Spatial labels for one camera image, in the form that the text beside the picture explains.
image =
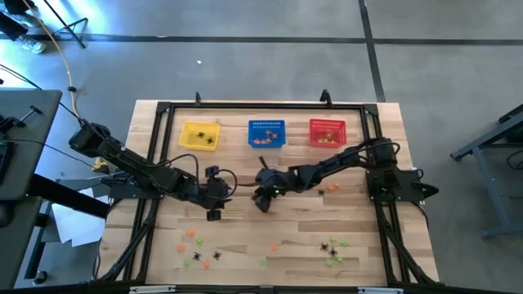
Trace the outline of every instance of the red basket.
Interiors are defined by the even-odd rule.
[[[345,121],[315,119],[309,121],[311,146],[340,147],[346,144]]]

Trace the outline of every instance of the gray floor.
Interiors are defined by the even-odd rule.
[[[89,33],[364,36],[357,0],[53,3],[67,21],[89,17]],[[40,7],[43,19],[57,28]],[[367,7],[375,38],[523,38],[523,4],[517,0],[368,0]],[[199,91],[204,99],[317,100],[328,88],[338,101],[376,101],[366,46],[360,44],[90,42],[85,50],[74,42],[60,45],[80,89],[81,113],[107,125],[120,140],[126,138],[137,99],[192,99]],[[449,158],[523,101],[523,47],[376,46],[376,52],[385,97],[400,103],[414,163],[425,170],[427,183],[440,187],[427,201],[427,214],[441,280],[523,292],[523,234],[481,238],[481,231],[497,221],[476,164],[471,158],[461,163]],[[35,56],[0,41],[0,56],[41,87],[66,89],[55,50]],[[9,86],[24,86],[6,80]],[[70,105],[67,95],[63,101]],[[48,144],[73,154],[66,143],[76,128],[60,109]],[[500,177],[507,174],[503,157],[490,161]],[[91,175],[81,163],[49,149],[38,172],[50,178]],[[51,275],[46,284],[89,279],[94,252],[92,245],[48,246],[41,266]],[[17,283],[29,285],[23,279]]]

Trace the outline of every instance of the wooden table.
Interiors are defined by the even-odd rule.
[[[157,102],[136,102],[127,136],[127,147],[144,157],[149,147]],[[383,135],[401,144],[398,166],[411,168],[400,106],[383,103],[378,104],[378,109]],[[286,170],[292,165],[317,163],[341,151],[342,148],[308,145],[310,118],[345,120],[346,146],[363,141],[360,116],[355,111],[347,110],[177,109],[174,118],[168,158],[188,152],[195,154],[199,159],[201,181],[204,180],[204,168],[212,165],[234,171],[240,183],[251,183],[262,168],[258,161],[260,155],[265,157],[270,167]],[[284,119],[287,144],[281,149],[254,149],[249,146],[247,125],[250,119]],[[160,128],[156,160],[165,120]],[[217,150],[196,151],[179,146],[185,120],[220,123]],[[174,164],[194,172],[192,159],[183,158]],[[230,176],[221,176],[232,183]],[[339,183],[341,188],[324,196],[320,196],[317,190],[280,196],[273,201],[267,214],[260,212],[251,200],[254,188],[239,187],[232,197],[234,200],[227,203],[222,220],[217,222],[207,222],[205,210],[194,204],[164,198],[156,221],[147,283],[386,285],[376,213],[368,199],[364,169],[346,169],[326,178],[324,183]],[[110,213],[101,242],[100,275],[107,272],[127,246],[135,210],[136,200],[124,200]],[[398,203],[398,211],[405,246],[428,276],[437,280],[431,241],[422,213],[412,203]],[[186,235],[188,229],[194,229],[196,235]],[[337,246],[338,254],[345,257],[345,263],[328,268],[324,264],[328,254],[320,250],[320,244],[328,243],[331,236],[346,239],[349,247]],[[203,239],[203,246],[196,245],[196,238]],[[177,251],[180,244],[186,245],[183,253]],[[277,244],[276,251],[270,249],[272,244]],[[219,261],[212,258],[214,251],[222,253]],[[202,260],[191,260],[190,267],[184,268],[184,260],[191,259],[193,252],[202,253]],[[394,249],[391,249],[391,255],[396,277],[400,278]],[[260,259],[264,256],[267,267],[260,265]],[[141,247],[136,255],[134,274],[138,271],[140,260]],[[209,261],[208,269],[203,268],[204,261]]]

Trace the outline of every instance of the white paper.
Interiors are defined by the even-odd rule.
[[[79,193],[94,198],[91,188],[81,190]],[[109,197],[103,196],[97,198],[97,200],[108,203]],[[52,204],[51,207],[62,243],[72,240],[73,247],[76,247],[98,241],[104,233],[105,219],[77,212],[56,203]]]

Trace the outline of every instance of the yellow basket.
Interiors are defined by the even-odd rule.
[[[187,149],[214,151],[218,146],[219,132],[220,125],[217,123],[184,122],[180,145]]]

